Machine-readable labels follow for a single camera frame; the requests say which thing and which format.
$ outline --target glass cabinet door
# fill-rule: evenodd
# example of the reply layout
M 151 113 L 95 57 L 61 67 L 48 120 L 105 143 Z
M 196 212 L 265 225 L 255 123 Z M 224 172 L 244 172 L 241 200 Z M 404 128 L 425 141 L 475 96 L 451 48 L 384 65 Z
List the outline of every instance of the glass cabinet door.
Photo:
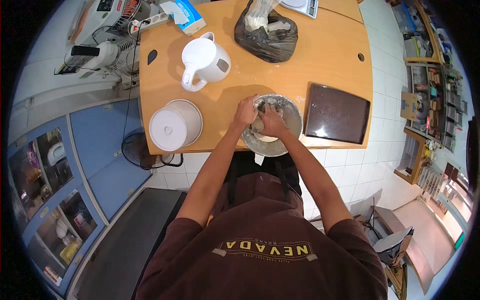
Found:
M 32 219 L 39 208 L 72 179 L 72 170 L 63 148 L 60 128 L 26 143 L 9 159 L 13 184 L 18 194 L 14 206 Z
M 97 224 L 77 190 L 45 217 L 28 244 L 33 261 L 57 286 Z

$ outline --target man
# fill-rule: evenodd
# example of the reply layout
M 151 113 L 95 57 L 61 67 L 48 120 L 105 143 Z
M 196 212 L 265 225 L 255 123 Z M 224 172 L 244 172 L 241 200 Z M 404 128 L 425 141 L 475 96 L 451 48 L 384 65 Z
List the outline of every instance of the man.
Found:
M 244 160 L 230 165 L 240 134 L 257 116 L 257 96 L 240 101 L 149 262 L 136 298 L 387 299 L 380 260 L 362 225 L 352 219 L 322 165 L 271 107 L 258 112 L 261 134 L 279 138 L 289 155 L 266 157 L 268 171 L 264 161 L 247 175 Z M 295 166 L 326 235 L 303 217 L 301 191 L 292 186 L 299 180 L 296 169 L 296 180 L 291 172 Z

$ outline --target black plastic bag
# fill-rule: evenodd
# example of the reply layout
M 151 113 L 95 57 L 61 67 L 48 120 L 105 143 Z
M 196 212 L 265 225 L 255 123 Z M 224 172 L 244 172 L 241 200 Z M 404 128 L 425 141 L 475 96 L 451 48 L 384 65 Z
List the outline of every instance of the black plastic bag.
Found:
M 260 27 L 249 32 L 245 29 L 245 15 L 252 3 L 253 0 L 248 2 L 237 24 L 235 24 L 235 41 L 251 54 L 267 62 L 283 62 L 289 60 L 295 51 L 299 37 L 297 24 L 291 19 L 277 13 L 275 10 L 272 10 L 268 14 L 268 23 L 270 24 L 276 21 L 289 23 L 289 30 L 278 29 L 270 31 L 267 34 L 267 32 Z

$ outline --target electric fan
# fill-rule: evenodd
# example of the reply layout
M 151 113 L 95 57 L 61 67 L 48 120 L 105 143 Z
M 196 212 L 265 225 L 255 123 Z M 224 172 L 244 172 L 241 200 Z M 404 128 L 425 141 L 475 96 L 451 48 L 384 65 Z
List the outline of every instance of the electric fan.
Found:
M 121 151 L 130 163 L 144 170 L 163 166 L 179 167 L 183 163 L 183 154 L 180 154 L 180 163 L 178 164 L 171 163 L 174 154 L 151 155 L 148 151 L 145 131 L 142 128 L 133 130 L 125 136 L 121 144 Z

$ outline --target dark brown tray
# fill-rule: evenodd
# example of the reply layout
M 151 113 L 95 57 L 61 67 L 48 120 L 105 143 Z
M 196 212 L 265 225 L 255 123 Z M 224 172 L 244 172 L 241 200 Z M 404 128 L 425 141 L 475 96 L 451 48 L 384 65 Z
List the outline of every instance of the dark brown tray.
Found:
M 305 135 L 362 144 L 370 102 L 358 96 L 312 84 Z

